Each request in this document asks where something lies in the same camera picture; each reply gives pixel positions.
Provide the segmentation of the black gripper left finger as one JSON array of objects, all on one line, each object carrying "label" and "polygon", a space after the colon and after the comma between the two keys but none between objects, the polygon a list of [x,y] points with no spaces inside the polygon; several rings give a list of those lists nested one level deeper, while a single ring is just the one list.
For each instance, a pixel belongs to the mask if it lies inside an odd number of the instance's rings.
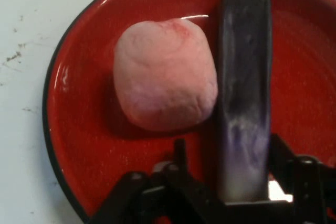
[{"label": "black gripper left finger", "polygon": [[185,141],[174,143],[173,161],[151,175],[121,176],[89,223],[222,223],[223,203],[187,169]]}]

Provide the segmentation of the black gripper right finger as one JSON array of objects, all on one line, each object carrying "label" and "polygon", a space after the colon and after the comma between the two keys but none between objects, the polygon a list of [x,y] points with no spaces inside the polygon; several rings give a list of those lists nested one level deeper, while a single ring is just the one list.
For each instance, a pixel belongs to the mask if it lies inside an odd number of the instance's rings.
[{"label": "black gripper right finger", "polygon": [[270,136],[269,171],[293,196],[291,223],[335,223],[335,168],[296,155],[277,134]]}]

